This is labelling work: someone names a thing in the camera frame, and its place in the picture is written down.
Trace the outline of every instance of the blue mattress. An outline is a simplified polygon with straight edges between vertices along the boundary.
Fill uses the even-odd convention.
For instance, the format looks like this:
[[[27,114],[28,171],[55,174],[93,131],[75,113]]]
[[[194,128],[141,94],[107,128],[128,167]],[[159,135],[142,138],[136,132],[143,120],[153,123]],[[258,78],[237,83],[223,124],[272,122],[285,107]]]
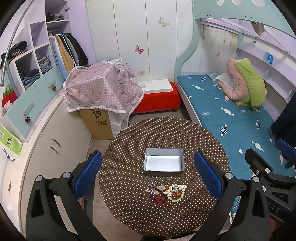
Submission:
[[[190,97],[202,126],[223,146],[230,171],[237,178],[249,180],[252,171],[244,154],[247,149],[253,148],[275,173],[294,177],[295,169],[286,169],[286,161],[282,163],[280,160],[280,151],[275,147],[275,138],[270,131],[273,119],[268,112],[263,107],[259,107],[257,112],[251,107],[236,105],[234,101],[225,101],[224,92],[209,76],[178,76],[178,83]]]

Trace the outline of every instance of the polka dot tablecloth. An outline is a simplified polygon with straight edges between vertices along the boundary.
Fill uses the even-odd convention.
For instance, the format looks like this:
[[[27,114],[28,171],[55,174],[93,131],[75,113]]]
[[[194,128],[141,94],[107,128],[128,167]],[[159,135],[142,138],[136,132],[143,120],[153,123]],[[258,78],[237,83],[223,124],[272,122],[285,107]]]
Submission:
[[[147,177],[143,174],[145,149],[183,148],[185,171],[181,177]],[[216,199],[212,198],[193,165],[193,155],[202,150],[224,172],[227,156],[218,140],[189,120],[157,117],[140,121],[121,132],[108,146],[99,172],[100,189],[112,214],[142,235],[174,236],[197,228],[207,219]],[[157,185],[187,185],[184,198],[165,208],[146,193]]]

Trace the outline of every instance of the jewelry pile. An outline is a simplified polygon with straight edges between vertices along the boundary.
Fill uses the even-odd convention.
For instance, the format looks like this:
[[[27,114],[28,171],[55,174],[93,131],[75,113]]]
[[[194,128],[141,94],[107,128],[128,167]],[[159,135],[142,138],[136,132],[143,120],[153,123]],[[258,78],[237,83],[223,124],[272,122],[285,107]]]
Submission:
[[[157,182],[154,181],[147,186],[147,195],[157,202],[159,205],[170,208],[166,204],[170,202],[179,202],[184,197],[185,189],[187,185],[169,184],[168,186],[157,186]]]

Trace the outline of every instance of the tile floor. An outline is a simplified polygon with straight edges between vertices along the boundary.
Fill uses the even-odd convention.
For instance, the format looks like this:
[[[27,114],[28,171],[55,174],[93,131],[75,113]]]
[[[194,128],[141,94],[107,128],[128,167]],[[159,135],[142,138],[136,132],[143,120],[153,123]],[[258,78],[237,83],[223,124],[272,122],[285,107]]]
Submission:
[[[133,125],[142,120],[149,118],[160,117],[160,116],[172,116],[179,117],[190,120],[189,114],[184,105],[177,111],[165,111],[149,114],[138,114],[133,115],[129,119],[129,126]],[[95,150],[99,150],[102,153],[105,152],[107,146],[110,144],[111,140],[93,141],[90,148],[90,153]],[[92,206],[92,221],[100,233],[107,239],[107,241],[138,241],[142,238],[142,235],[133,231],[129,227],[125,226],[123,223],[118,221],[112,213],[109,211],[108,207],[104,203],[103,197],[100,193],[99,180],[96,178],[94,184],[93,197],[89,198],[87,195],[87,208]]]

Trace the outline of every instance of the green blanket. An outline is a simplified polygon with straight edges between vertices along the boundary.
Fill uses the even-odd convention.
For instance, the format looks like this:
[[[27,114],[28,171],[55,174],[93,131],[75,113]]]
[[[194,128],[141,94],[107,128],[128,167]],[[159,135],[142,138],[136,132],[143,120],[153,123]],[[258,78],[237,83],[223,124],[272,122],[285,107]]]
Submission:
[[[263,78],[257,73],[248,59],[244,59],[235,64],[238,71],[244,77],[248,86],[248,95],[237,105],[251,106],[254,110],[263,105],[265,101],[265,84]]]

